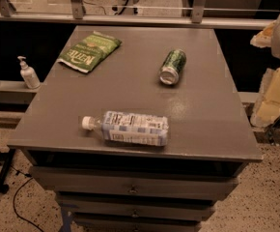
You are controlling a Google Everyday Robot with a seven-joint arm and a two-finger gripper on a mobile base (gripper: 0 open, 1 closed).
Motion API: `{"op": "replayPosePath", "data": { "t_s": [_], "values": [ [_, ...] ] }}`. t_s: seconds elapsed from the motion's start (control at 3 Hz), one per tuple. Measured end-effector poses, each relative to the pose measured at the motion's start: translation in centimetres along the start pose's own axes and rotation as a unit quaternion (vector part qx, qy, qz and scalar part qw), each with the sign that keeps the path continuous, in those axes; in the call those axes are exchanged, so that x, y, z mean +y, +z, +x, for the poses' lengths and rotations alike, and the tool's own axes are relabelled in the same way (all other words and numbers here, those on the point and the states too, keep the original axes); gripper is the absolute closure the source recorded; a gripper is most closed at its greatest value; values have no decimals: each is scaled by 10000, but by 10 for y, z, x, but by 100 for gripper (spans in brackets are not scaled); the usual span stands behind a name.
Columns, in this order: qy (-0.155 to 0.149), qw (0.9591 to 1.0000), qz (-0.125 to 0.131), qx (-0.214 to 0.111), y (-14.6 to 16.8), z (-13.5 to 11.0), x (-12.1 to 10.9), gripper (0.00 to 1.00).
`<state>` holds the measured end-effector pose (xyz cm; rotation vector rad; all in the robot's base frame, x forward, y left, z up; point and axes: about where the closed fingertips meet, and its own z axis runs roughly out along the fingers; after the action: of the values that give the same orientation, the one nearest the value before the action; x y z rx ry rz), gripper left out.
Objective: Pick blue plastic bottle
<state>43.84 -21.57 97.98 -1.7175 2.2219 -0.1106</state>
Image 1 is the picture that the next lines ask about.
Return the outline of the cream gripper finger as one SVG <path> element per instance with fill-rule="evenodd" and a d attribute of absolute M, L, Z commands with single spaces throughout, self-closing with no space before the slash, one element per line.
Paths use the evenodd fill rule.
<path fill-rule="evenodd" d="M 254 104 L 250 122 L 265 128 L 280 117 L 280 68 L 267 69 L 263 75 L 259 95 Z"/>
<path fill-rule="evenodd" d="M 254 35 L 250 43 L 258 48 L 271 47 L 271 38 L 273 35 L 276 21 L 271 22 L 261 32 Z"/>

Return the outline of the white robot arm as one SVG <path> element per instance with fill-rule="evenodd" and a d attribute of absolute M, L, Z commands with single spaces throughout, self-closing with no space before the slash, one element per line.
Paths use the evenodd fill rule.
<path fill-rule="evenodd" d="M 273 57 L 280 59 L 280 15 L 257 35 L 250 43 L 258 48 L 269 47 Z M 267 69 L 263 75 L 259 95 L 254 103 L 250 123 L 265 128 L 280 117 L 280 67 Z"/>

